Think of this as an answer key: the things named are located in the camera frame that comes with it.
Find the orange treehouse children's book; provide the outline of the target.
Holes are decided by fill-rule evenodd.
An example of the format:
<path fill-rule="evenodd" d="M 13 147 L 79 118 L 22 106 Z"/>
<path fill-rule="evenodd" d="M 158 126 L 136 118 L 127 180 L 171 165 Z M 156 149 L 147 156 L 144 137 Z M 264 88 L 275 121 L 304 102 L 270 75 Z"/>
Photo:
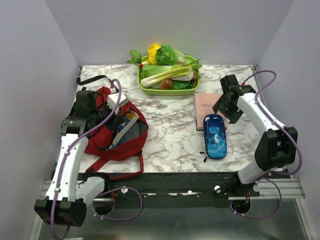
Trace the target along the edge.
<path fill-rule="evenodd" d="M 134 125 L 134 123 L 139 119 L 139 115 L 131 110 L 124 116 L 124 122 L 116 127 L 116 136 L 114 137 L 112 144 L 119 143 L 121 138 L 126 134 L 126 132 Z"/>

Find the blue dinosaur pencil case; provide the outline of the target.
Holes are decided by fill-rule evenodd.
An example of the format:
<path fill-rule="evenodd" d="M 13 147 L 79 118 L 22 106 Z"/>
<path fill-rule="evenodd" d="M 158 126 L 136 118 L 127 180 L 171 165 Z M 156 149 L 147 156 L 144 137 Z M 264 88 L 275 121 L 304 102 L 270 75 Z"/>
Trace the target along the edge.
<path fill-rule="evenodd" d="M 205 151 L 210 159 L 219 160 L 227 155 L 225 122 L 218 114 L 208 114 L 203 120 Z"/>

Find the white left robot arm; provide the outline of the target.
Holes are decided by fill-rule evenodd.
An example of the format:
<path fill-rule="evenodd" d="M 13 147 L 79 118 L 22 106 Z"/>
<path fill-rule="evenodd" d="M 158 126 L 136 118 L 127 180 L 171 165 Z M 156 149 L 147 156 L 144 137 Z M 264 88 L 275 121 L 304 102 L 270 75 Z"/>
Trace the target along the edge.
<path fill-rule="evenodd" d="M 107 197 L 111 185 L 104 177 L 90 176 L 78 184 L 78 175 L 91 133 L 115 120 L 121 107 L 128 102 L 119 90 L 102 98 L 100 93 L 82 89 L 76 93 L 69 116 L 61 123 L 61 148 L 52 182 L 43 199 L 36 200 L 34 210 L 39 217 L 54 228 L 56 225 L 80 227 L 83 225 L 87 207 L 96 196 Z"/>

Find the red student backpack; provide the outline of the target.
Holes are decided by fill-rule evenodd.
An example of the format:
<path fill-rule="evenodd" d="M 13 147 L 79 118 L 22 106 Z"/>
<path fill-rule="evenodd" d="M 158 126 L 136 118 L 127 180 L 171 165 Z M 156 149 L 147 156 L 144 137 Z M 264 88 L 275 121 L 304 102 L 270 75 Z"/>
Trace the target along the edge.
<path fill-rule="evenodd" d="M 85 173 L 87 175 L 98 172 L 109 161 L 120 162 L 135 156 L 139 159 L 139 170 L 134 173 L 114 177 L 113 179 L 129 178 L 144 172 L 142 148 L 147 140 L 149 126 L 141 111 L 132 102 L 128 101 L 120 109 L 122 123 L 124 122 L 125 115 L 130 111 L 136 112 L 139 119 L 126 132 L 114 149 L 107 150 L 117 134 L 116 127 L 105 127 L 102 125 L 90 134 L 89 142 L 84 152 L 89 155 L 98 156 L 99 159 L 86 169 Z"/>

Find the teal notebook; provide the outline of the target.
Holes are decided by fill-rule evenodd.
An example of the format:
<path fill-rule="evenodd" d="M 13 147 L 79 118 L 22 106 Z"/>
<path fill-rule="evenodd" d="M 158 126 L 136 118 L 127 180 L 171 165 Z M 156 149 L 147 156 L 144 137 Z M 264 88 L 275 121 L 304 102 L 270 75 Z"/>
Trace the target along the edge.
<path fill-rule="evenodd" d="M 112 150 L 112 149 L 114 149 L 117 145 L 118 145 L 118 143 L 115 143 L 115 144 L 112 143 L 112 144 L 107 148 L 107 150 Z"/>

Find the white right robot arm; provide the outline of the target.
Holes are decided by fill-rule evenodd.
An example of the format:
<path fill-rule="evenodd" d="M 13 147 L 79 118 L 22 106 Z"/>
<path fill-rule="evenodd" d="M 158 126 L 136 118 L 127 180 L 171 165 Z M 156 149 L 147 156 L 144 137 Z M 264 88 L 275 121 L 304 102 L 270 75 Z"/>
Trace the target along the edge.
<path fill-rule="evenodd" d="M 246 115 L 260 135 L 254 159 L 232 176 L 230 191 L 241 196 L 248 185 L 270 170 L 294 163 L 301 155 L 298 149 L 298 131 L 277 120 L 259 100 L 259 91 L 251 85 L 239 84 L 234 74 L 220 79 L 222 95 L 213 105 L 215 113 L 224 115 L 230 124 L 235 124 Z"/>

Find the pink book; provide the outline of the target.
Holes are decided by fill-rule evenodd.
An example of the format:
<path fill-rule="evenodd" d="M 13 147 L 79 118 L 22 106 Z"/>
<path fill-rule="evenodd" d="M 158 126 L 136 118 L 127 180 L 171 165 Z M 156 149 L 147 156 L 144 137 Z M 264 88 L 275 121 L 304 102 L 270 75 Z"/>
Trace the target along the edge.
<path fill-rule="evenodd" d="M 195 93 L 194 102 L 195 102 L 195 122 L 196 130 L 204 130 L 204 118 L 206 115 L 214 114 L 212 107 L 222 96 L 221 93 Z"/>

